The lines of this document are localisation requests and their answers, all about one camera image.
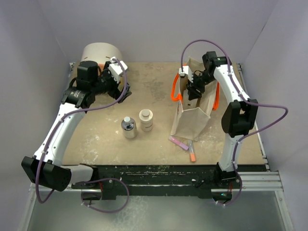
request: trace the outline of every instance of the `gray floor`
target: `gray floor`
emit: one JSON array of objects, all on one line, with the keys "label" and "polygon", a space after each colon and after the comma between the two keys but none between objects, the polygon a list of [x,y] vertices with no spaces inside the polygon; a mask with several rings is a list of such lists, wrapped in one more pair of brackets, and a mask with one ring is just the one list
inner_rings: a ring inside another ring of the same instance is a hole
[{"label": "gray floor", "polygon": [[[115,201],[95,201],[104,209]],[[196,197],[134,196],[117,214],[102,214],[81,205],[80,192],[55,192],[47,203],[36,202],[30,231],[283,231],[274,192],[243,192],[233,205],[222,208]]]}]

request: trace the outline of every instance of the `pink marker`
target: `pink marker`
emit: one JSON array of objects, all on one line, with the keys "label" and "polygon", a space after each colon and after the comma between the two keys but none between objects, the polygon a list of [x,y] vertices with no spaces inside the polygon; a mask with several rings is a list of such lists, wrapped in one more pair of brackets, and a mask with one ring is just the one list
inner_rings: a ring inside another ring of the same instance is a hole
[{"label": "pink marker", "polygon": [[189,149],[189,147],[186,144],[184,144],[181,141],[175,139],[173,136],[169,136],[168,140],[170,140],[171,142],[175,143],[177,146],[181,147],[182,149],[184,149],[186,151]]}]

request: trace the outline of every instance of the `paper bag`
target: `paper bag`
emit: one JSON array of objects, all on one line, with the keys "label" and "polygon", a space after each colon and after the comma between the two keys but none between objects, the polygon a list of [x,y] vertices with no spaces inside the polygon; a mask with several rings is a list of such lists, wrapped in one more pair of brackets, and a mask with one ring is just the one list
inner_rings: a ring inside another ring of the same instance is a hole
[{"label": "paper bag", "polygon": [[[187,65],[192,72],[204,70],[203,63],[192,58],[189,58]],[[180,92],[182,96],[186,89],[187,81],[187,78],[180,78],[177,82],[176,89],[178,89],[178,92]],[[197,140],[197,137],[210,119],[216,97],[216,87],[217,81],[213,81],[206,85],[205,92],[202,98],[198,100],[196,108],[183,110],[181,100],[178,101],[170,135],[189,140]]]}]

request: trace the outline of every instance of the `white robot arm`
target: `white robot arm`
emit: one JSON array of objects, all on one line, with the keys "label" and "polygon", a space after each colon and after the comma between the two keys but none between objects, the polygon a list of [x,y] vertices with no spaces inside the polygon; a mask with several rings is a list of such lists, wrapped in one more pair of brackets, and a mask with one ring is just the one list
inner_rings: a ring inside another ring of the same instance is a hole
[{"label": "white robot arm", "polygon": [[217,80],[221,85],[222,90],[227,98],[228,108],[222,118],[221,124],[225,135],[225,143],[220,161],[218,162],[219,170],[222,179],[228,178],[231,172],[234,172],[233,162],[237,169],[237,160],[241,150],[242,142],[238,143],[235,158],[233,159],[234,146],[238,140],[248,134],[254,126],[257,114],[257,107],[247,105],[239,96],[238,91],[231,82],[231,78],[243,97],[251,102],[257,103],[256,100],[251,100],[246,92],[242,89],[237,80],[233,67],[231,66],[232,76],[228,75],[228,65],[226,57],[217,57],[214,51],[207,52],[203,57],[205,71],[201,74],[194,74],[188,66],[179,69],[180,77],[188,77],[188,94],[189,100],[200,98],[205,91],[205,85]]},{"label": "white robot arm", "polygon": [[[53,123],[47,137],[42,145],[34,153],[33,157],[25,156],[22,161],[22,167],[32,182],[35,182],[39,160],[43,158],[42,168],[39,178],[39,184],[57,191],[63,191],[68,184],[81,181],[89,181],[93,176],[97,176],[96,167],[88,165],[62,166],[62,160],[68,143],[81,119],[85,116],[85,111],[79,111],[66,117],[78,109],[87,109],[95,101],[96,94],[108,93],[111,97],[119,98],[121,92],[118,89],[120,76],[123,74],[119,64],[113,61],[106,62],[103,70],[94,61],[83,61],[77,68],[77,77],[73,79],[69,88],[64,92],[62,104],[56,120]],[[120,61],[124,70],[128,67],[123,61]],[[119,101],[121,103],[131,92],[127,84],[124,97]],[[51,142],[44,151],[47,139],[51,136],[54,128],[61,121],[59,127],[52,136]]]}]

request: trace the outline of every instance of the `jar lid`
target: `jar lid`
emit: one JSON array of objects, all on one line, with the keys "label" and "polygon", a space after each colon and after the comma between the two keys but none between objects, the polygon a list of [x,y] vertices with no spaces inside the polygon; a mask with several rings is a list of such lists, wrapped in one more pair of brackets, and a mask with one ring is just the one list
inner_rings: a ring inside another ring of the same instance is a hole
[{"label": "jar lid", "polygon": [[150,110],[149,109],[143,109],[141,111],[141,114],[144,116],[144,117],[148,117],[150,115]]}]

